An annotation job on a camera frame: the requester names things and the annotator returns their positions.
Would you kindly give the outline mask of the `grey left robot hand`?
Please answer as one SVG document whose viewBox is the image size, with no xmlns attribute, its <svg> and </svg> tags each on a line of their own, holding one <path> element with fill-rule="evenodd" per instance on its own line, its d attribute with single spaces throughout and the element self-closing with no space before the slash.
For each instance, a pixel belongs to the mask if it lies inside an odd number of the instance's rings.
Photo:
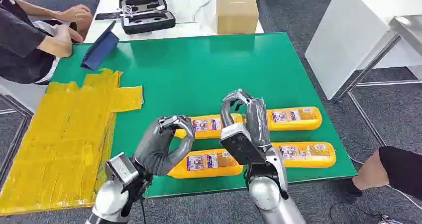
<svg viewBox="0 0 422 224">
<path fill-rule="evenodd" d="M 184 129 L 186 135 L 177 149 L 169 151 L 177 129 Z M 195 131 L 187 116 L 158 117 L 147 127 L 133 157 L 150 174 L 165 176 L 187 156 L 194 141 Z"/>
</svg>

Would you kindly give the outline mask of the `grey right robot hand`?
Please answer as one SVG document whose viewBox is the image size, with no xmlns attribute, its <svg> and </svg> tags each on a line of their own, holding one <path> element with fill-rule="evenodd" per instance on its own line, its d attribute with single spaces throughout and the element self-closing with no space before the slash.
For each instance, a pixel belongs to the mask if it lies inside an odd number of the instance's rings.
<svg viewBox="0 0 422 224">
<path fill-rule="evenodd" d="M 221 101 L 220 118 L 222 128 L 234 124 L 230 109 L 236 102 L 238 102 L 236 110 L 241 105 L 246 105 L 246 129 L 250 134 L 253 145 L 266 152 L 271 144 L 266 118 L 266 107 L 263 99 L 255 98 L 243 91 L 243 89 L 230 92 Z"/>
</svg>

